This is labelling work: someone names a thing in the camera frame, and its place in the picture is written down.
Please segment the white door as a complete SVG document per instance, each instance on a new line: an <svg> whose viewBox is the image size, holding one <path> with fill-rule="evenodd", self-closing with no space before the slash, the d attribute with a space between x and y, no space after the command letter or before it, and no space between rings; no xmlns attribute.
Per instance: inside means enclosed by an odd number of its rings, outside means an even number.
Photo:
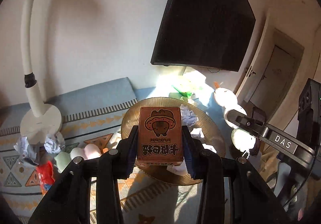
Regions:
<svg viewBox="0 0 321 224"><path fill-rule="evenodd" d="M307 7L268 10L249 70L236 96L285 129L298 110L299 95L313 78L320 56L320 20Z"/></svg>

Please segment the crumpled paper by lamp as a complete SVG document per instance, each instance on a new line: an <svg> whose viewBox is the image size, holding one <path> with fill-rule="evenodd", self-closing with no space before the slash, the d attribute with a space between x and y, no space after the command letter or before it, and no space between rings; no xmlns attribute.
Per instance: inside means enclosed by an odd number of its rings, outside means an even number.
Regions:
<svg viewBox="0 0 321 224"><path fill-rule="evenodd" d="M59 154L65 148L65 140L61 132L56 134L47 134L44 148L49 154Z"/></svg>

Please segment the white snowman plush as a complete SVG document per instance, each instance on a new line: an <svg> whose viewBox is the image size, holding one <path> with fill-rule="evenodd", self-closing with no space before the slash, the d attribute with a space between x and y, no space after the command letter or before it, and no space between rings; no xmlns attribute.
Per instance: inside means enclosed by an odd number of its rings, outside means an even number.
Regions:
<svg viewBox="0 0 321 224"><path fill-rule="evenodd" d="M247 115L246 111L238 104L236 95L229 89L223 88L218 82L214 82L215 91L213 93L216 103L222 107L224 120L232 129L237 129L238 126L228 121L227 114L231 110L236 110L243 115Z"/></svg>

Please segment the orange cartoon card box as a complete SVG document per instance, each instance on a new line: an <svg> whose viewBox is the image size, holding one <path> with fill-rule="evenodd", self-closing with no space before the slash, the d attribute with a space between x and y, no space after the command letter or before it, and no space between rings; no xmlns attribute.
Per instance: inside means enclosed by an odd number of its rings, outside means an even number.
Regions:
<svg viewBox="0 0 321 224"><path fill-rule="evenodd" d="M179 107L140 108L137 161L142 165L181 165L183 143Z"/></svg>

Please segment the patterned blue table mat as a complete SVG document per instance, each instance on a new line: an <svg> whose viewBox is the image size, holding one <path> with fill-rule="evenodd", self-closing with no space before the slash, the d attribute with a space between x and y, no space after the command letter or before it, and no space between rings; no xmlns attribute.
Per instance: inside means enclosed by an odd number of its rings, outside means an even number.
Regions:
<svg viewBox="0 0 321 224"><path fill-rule="evenodd" d="M51 103L63 116L61 134L66 152L71 152L88 143L114 148L121 139L122 119L131 106L146 98L173 95L173 90L134 90L123 78L62 94ZM14 150L21 120L28 110L27 103L1 110L1 194L22 223L29 221L43 197L35 168L21 163ZM118 182L124 221L195 223L201 187L154 179L135 168L128 179Z"/></svg>

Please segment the white plush ball back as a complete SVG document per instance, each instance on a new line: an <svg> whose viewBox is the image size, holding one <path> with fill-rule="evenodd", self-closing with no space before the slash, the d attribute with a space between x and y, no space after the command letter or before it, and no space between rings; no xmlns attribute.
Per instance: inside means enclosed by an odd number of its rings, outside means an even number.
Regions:
<svg viewBox="0 0 321 224"><path fill-rule="evenodd" d="M70 152L70 157L71 159L73 160L74 158L76 157L82 157L84 160L86 160L86 154L84 152L84 149L83 148L79 148L79 147L75 147L71 150Z"/></svg>

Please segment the pink plush ball back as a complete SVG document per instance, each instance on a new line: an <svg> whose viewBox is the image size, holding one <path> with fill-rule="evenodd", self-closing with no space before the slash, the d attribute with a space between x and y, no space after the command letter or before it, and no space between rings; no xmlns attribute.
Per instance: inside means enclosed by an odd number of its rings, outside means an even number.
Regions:
<svg viewBox="0 0 321 224"><path fill-rule="evenodd" d="M84 153L87 160L96 159L101 156L100 149L93 143L87 144L84 147Z"/></svg>

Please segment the black wall monitor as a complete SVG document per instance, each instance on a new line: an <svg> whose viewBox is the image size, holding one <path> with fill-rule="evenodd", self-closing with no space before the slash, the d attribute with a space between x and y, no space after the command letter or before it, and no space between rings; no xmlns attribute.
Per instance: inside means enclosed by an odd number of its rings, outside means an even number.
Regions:
<svg viewBox="0 0 321 224"><path fill-rule="evenodd" d="M237 72L255 21L248 0L168 0L151 64Z"/></svg>

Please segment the amber ribbed glass bowl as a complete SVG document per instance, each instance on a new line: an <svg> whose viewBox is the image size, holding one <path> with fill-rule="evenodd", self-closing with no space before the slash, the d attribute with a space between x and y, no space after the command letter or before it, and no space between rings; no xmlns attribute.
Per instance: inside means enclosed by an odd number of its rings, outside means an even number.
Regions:
<svg viewBox="0 0 321 224"><path fill-rule="evenodd" d="M196 122L196 128L201 128L205 136L205 144L211 145L215 148L216 153L220 157L225 157L226 148L224 138L214 121L207 115L204 111L199 109L197 106L189 104L179 99L169 98L169 97L152 97L148 99L141 100L136 102L129 110L124 114L122 124L121 124L121 137L126 139L129 137L129 134L133 126L138 125L139 115L141 107L175 107L175 106L187 106L189 110L193 111L198 117ZM194 180L189 174L184 176L179 176L174 173L171 173L167 170L166 166L139 166L140 170L146 173L148 176L165 182L171 185L194 185L201 183L201 180Z"/></svg>

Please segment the white desk lamp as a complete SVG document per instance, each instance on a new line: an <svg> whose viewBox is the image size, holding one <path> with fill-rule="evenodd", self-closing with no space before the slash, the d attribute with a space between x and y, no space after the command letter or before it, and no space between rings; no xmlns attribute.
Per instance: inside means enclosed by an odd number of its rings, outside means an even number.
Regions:
<svg viewBox="0 0 321 224"><path fill-rule="evenodd" d="M24 85L30 110L20 124L21 136L26 137L31 145L43 144L48 134L56 134L62 126L59 109L46 104L40 93L38 82L31 64L30 26L34 0L25 0L21 19L21 56L24 72Z"/></svg>

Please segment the green plush ball face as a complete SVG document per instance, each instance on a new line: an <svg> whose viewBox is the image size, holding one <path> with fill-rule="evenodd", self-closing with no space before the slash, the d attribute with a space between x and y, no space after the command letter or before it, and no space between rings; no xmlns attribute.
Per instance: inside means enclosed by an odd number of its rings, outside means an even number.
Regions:
<svg viewBox="0 0 321 224"><path fill-rule="evenodd" d="M256 137L250 135L241 128L237 128L233 129L231 140L235 148L243 153L243 156L247 154L246 158L248 159L250 156L250 150L255 146Z"/></svg>

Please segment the crumpled paper behind plushes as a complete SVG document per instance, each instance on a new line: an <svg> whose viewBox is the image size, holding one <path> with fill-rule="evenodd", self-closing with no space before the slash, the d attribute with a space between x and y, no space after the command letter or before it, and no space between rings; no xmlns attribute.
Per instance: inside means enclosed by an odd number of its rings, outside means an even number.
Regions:
<svg viewBox="0 0 321 224"><path fill-rule="evenodd" d="M26 136L21 136L17 139L14 149L19 154L19 162L23 165L37 166L40 162L40 143L32 145L28 142Z"/></svg>

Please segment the light green plush ball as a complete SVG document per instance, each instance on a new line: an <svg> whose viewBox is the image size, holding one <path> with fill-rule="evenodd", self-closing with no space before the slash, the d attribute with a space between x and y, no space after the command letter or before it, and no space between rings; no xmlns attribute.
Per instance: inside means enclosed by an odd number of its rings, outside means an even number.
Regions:
<svg viewBox="0 0 321 224"><path fill-rule="evenodd" d="M67 152L60 152L57 156L54 157L56 161L56 167L59 173L62 173L67 165L71 162L70 154Z"/></svg>

